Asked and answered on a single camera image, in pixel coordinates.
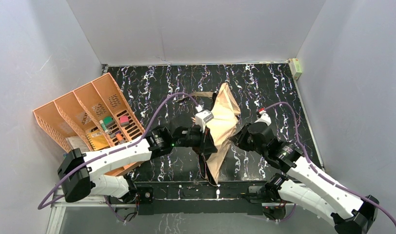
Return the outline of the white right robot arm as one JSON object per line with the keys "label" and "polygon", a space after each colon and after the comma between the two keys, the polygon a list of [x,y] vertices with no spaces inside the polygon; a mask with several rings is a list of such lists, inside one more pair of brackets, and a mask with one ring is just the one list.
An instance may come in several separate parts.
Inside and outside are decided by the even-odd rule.
{"label": "white right robot arm", "polygon": [[258,153],[281,171],[263,189],[249,188],[249,196],[293,202],[329,222],[339,234],[366,234],[370,230],[377,216],[378,200],[342,190],[337,181],[309,163],[301,150],[278,140],[266,123],[247,123],[230,140],[242,150]]}

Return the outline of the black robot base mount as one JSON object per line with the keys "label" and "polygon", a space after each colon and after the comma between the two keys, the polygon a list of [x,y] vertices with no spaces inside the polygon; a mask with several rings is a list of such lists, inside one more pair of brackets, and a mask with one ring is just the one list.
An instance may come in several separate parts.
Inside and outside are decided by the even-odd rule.
{"label": "black robot base mount", "polygon": [[118,208],[139,204],[139,215],[222,214],[261,215],[270,219],[285,217],[288,202],[270,197],[264,181],[227,181],[217,186],[207,182],[136,182],[136,191],[125,202],[109,197]]}

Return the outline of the beige and black folding umbrella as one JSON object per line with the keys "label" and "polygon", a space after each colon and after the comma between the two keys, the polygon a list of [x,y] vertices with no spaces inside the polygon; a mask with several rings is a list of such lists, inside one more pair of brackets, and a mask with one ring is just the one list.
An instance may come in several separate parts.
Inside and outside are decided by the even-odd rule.
{"label": "beige and black folding umbrella", "polygon": [[214,118],[206,126],[210,130],[217,152],[204,153],[199,159],[202,177],[211,185],[217,186],[221,165],[231,146],[229,138],[236,131],[241,111],[227,82],[221,85],[218,92],[192,92],[189,95],[213,99],[211,113]]}

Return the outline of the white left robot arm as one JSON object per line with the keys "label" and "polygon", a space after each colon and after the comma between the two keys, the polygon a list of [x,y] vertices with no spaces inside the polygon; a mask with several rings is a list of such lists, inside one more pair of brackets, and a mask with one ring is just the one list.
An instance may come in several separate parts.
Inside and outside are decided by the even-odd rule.
{"label": "white left robot arm", "polygon": [[168,155],[176,147],[192,148],[199,156],[218,151],[208,127],[203,130],[199,125],[170,127],[169,124],[153,128],[145,138],[137,137],[111,148],[90,152],[72,149],[58,169],[65,201],[77,202],[89,195],[128,201],[136,193],[133,182],[123,175],[107,173],[124,165]]}

